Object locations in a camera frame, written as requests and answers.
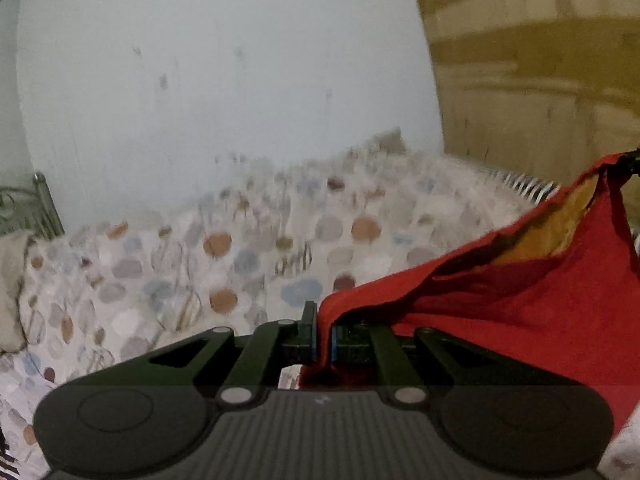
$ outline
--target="bed post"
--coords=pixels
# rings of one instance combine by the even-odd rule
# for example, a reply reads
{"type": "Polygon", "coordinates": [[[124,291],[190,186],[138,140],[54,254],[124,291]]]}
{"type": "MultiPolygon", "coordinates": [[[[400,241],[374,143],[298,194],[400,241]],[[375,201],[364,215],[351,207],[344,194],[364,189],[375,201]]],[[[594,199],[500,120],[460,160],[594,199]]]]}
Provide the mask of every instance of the bed post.
{"type": "Polygon", "coordinates": [[[45,212],[49,216],[51,220],[52,227],[55,231],[56,236],[62,236],[65,233],[65,230],[62,227],[62,222],[60,221],[60,216],[58,216],[58,212],[56,211],[56,206],[53,203],[53,199],[51,197],[51,193],[49,191],[49,186],[47,185],[47,179],[44,178],[44,175],[37,171],[33,175],[33,185],[36,188],[36,192],[40,197],[40,202],[42,202],[42,206],[44,207],[45,212]]]}

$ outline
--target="red fabric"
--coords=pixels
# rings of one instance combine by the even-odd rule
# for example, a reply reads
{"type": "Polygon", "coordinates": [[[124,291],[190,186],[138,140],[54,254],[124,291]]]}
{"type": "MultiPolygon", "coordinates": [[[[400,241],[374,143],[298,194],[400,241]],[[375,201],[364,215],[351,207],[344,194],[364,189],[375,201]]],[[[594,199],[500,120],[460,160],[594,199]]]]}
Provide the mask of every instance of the red fabric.
{"type": "Polygon", "coordinates": [[[640,399],[640,281],[620,193],[628,178],[609,169],[618,158],[603,158],[516,224],[327,297],[318,312],[320,362],[304,370],[303,381],[326,377],[331,326],[361,309],[365,320],[389,324],[398,335],[433,327],[588,384],[607,399],[619,430],[640,399]],[[565,252],[473,267],[478,249],[498,234],[514,234],[594,173],[600,174],[594,200],[565,252]],[[443,264],[459,257],[468,270],[445,274],[443,264]]]}

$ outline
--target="yellow wall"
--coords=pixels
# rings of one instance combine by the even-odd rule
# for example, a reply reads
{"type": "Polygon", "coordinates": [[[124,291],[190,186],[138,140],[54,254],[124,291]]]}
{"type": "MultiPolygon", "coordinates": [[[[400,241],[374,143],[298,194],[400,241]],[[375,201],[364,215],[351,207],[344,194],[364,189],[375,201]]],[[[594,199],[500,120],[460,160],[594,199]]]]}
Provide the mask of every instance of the yellow wall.
{"type": "Polygon", "coordinates": [[[418,4],[449,153],[568,184],[640,144],[640,0],[418,4]]]}

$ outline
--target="pillow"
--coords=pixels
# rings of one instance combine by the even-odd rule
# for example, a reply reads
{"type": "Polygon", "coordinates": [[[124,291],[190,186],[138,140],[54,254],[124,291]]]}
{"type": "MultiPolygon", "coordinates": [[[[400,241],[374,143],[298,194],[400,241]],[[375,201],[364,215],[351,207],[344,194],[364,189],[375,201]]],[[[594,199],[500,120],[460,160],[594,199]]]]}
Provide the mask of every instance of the pillow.
{"type": "Polygon", "coordinates": [[[27,343],[17,301],[31,235],[30,231],[18,231],[0,237],[0,353],[17,352],[27,343]]]}

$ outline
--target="bed headboard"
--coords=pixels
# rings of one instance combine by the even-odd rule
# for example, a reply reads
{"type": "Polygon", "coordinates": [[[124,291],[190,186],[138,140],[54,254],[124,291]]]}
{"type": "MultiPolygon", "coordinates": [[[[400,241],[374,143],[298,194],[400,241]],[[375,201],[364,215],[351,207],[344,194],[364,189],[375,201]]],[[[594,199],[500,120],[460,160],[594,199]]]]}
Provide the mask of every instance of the bed headboard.
{"type": "Polygon", "coordinates": [[[65,233],[42,173],[33,175],[30,188],[0,186],[0,236],[21,229],[47,240],[65,233]]]}

